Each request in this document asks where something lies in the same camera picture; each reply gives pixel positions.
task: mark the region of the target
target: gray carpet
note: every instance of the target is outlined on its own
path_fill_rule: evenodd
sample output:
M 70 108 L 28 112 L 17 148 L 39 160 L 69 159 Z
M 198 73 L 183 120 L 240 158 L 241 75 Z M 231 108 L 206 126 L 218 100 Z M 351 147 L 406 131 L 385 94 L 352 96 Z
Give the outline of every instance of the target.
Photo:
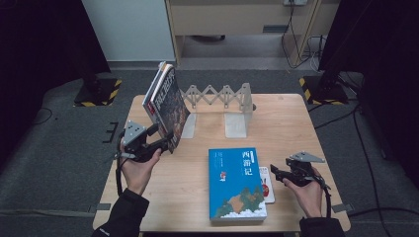
M 47 209 L 88 211 L 101 197 L 116 140 L 107 130 L 117 122 L 123 129 L 134 96 L 144 94 L 154 70 L 124 70 L 113 74 L 123 80 L 108 107 L 77 108 L 73 100 L 82 85 L 73 81 L 52 89 L 44 97 L 34 126 L 21 141 L 12 161 L 0 176 L 0 209 Z M 181 89 L 211 84 L 217 90 L 230 85 L 236 91 L 249 82 L 252 93 L 302 94 L 297 79 L 313 71 L 282 70 L 178 70 Z M 350 98 L 355 96 L 348 91 Z M 310 112 L 315 126 L 349 113 L 356 102 L 322 106 Z M 357 122 L 371 160 L 381 206 L 419 211 L 419 192 L 404 176 L 396 161 L 383 160 L 365 118 Z M 372 178 L 352 117 L 316 130 L 344 203 L 355 211 L 376 207 Z M 392 236 L 415 236 L 419 216 L 405 211 L 384 211 L 385 226 Z M 90 236 L 93 217 L 1 215 L 1 236 Z M 351 218 L 347 236 L 385 236 L 377 212 Z

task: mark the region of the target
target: wooden table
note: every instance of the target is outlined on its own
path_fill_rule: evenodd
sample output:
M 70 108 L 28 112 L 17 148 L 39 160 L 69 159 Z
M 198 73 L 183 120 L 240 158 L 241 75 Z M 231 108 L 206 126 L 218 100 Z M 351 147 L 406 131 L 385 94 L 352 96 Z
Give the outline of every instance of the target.
M 145 126 L 151 121 L 142 108 L 143 96 L 133 99 L 128 119 Z M 213 225 L 209 215 L 208 150 L 212 147 L 246 147 L 257 149 L 259 165 L 270 164 L 288 171 L 285 159 L 299 151 L 325 158 L 303 98 L 295 94 L 252 95 L 257 109 L 249 124 L 248 137 L 227 139 L 224 134 L 223 105 L 198 104 L 195 135 L 182 139 L 173 154 L 164 152 L 154 167 L 143 194 L 150 206 L 141 223 L 141 231 L 168 232 L 288 232 L 299 231 L 304 216 L 293 193 L 276 181 L 271 173 L 276 202 L 268 204 L 268 217 L 256 224 Z M 315 163 L 331 187 L 332 205 L 342 203 L 329 166 Z M 116 162 L 110 171 L 101 203 L 115 203 L 118 198 L 115 178 Z M 325 215 L 323 197 L 323 215 Z M 109 210 L 98 210 L 93 222 L 97 228 L 109 218 Z M 351 224 L 345 211 L 333 213 L 345 231 Z

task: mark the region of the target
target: black sleeve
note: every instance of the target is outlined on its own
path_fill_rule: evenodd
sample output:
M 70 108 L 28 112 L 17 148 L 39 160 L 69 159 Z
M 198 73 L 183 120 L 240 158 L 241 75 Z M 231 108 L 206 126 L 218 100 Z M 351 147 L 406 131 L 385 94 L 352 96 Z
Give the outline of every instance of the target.
M 97 228 L 92 237 L 137 237 L 148 204 L 144 197 L 125 189 L 115 202 L 108 222 Z
M 344 237 L 345 233 L 338 219 L 334 218 L 303 218 L 299 222 L 302 237 Z

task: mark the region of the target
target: hand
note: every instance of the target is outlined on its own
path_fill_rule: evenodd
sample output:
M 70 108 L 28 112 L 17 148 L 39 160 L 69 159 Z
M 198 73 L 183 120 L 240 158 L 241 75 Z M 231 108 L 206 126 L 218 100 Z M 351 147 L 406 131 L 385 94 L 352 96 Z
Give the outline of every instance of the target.
M 144 193 L 145 187 L 151 178 L 151 171 L 154 165 L 160 160 L 161 149 L 157 149 L 153 157 L 144 163 L 139 163 L 126 158 L 120 158 L 123 164 L 123 174 L 126 177 L 127 188 L 138 195 Z
M 316 176 L 320 176 L 317 169 L 312 169 Z M 304 187 L 299 187 L 286 178 L 283 179 L 283 182 L 293 191 L 299 206 L 301 206 L 307 218 L 321 217 L 321 197 L 323 190 L 317 182 L 311 181 Z

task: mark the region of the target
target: yellow and black hazard tape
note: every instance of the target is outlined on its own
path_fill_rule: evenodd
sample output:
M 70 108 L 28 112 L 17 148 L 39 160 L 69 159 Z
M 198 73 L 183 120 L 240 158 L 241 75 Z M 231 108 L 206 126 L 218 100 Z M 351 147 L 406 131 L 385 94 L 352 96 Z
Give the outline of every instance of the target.
M 307 87 L 307 84 L 304 78 L 299 78 L 299 85 L 301 86 L 302 91 L 304 92 L 304 95 L 305 95 L 305 99 L 307 100 L 307 103 L 309 105 L 345 105 L 347 104 L 346 101 L 340 101 L 340 100 L 314 100 L 311 97 L 311 93 Z
M 115 99 L 115 96 L 118 93 L 118 90 L 120 89 L 120 85 L 123 82 L 123 80 L 118 79 L 115 81 L 115 85 L 113 86 L 113 89 L 109 95 L 108 100 L 101 101 L 101 102 L 95 102 L 95 101 L 83 101 L 80 103 L 74 103 L 75 107 L 96 107 L 96 106 L 109 106 L 112 104 L 112 102 Z

